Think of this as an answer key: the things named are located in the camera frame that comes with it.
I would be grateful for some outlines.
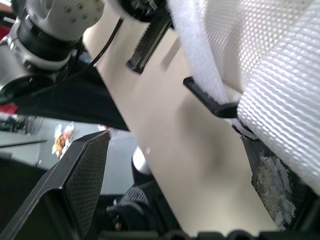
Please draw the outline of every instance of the white fabric strap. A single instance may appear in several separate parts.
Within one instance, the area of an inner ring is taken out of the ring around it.
[[[320,195],[320,0],[260,62],[238,115]]]

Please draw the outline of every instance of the beige panel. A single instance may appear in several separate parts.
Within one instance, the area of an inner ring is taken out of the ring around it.
[[[118,19],[107,8],[86,32],[92,56],[107,42]],[[177,35],[166,34],[142,75],[125,67],[145,27],[125,20],[97,66],[183,229],[192,235],[275,229],[251,185],[239,135],[183,87],[191,73],[183,51],[177,51]],[[175,56],[169,53],[172,46]]]

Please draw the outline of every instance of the metal bolt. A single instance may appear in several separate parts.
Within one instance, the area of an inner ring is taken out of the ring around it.
[[[78,4],[78,9],[81,10],[81,9],[83,9],[83,8],[84,8],[84,5],[83,5],[82,3],[79,3],[79,4]]]
[[[65,10],[66,13],[71,13],[72,8],[71,8],[70,6],[66,6],[66,7],[64,8],[64,10]]]

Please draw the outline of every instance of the floor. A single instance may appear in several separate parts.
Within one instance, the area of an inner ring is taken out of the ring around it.
[[[70,121],[37,117],[32,119],[29,132],[41,139],[46,139],[40,147],[38,164],[41,168],[50,169],[58,162],[52,147],[55,143],[55,129],[62,124],[62,129]],[[73,139],[99,132],[98,125],[75,122]],[[133,184],[131,158],[138,144],[130,132],[110,129],[112,139],[109,143],[101,194],[124,194]]]

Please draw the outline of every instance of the black cable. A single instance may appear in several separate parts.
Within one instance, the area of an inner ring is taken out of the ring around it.
[[[81,69],[80,71],[78,71],[77,73],[71,75],[71,76],[67,76],[64,80],[58,82],[57,84],[55,85],[52,85],[52,86],[49,86],[49,87],[45,87],[39,91],[35,91],[35,92],[32,92],[28,95],[25,95],[25,96],[20,96],[20,97],[15,97],[13,99],[1,99],[0,98],[0,106],[2,105],[5,105],[5,104],[11,104],[11,103],[14,103],[14,102],[20,102],[20,101],[23,101],[25,100],[26,98],[33,98],[35,96],[38,96],[40,94],[43,94],[63,83],[65,83],[66,81],[69,81],[75,77],[78,77],[80,75],[82,75],[83,73],[85,73],[88,69],[90,69],[91,67],[93,67],[98,61],[99,59],[105,54],[105,52],[108,50],[108,48],[110,47],[111,43],[113,42],[113,40],[115,39],[122,23],[123,23],[123,19],[120,18],[119,21],[117,22],[109,40],[107,41],[107,43],[105,44],[105,46],[103,47],[103,49],[100,51],[100,53],[87,65],[85,66],[83,69]]]
[[[78,71],[77,73],[71,75],[70,77],[68,77],[66,79],[69,80],[69,79],[72,79],[72,78],[75,78],[75,77],[78,77],[80,76],[81,74],[83,74],[85,71],[87,71],[88,69],[90,69],[91,67],[93,67],[99,60],[100,58],[105,54],[105,52],[108,50],[108,48],[110,47],[111,43],[113,42],[113,40],[115,39],[116,35],[117,35],[117,32],[119,31],[122,23],[123,23],[123,19],[120,18],[119,21],[117,22],[109,40],[106,42],[105,46],[102,48],[102,50],[100,51],[100,53],[92,60],[92,62],[90,62],[87,66],[85,66],[82,70]]]

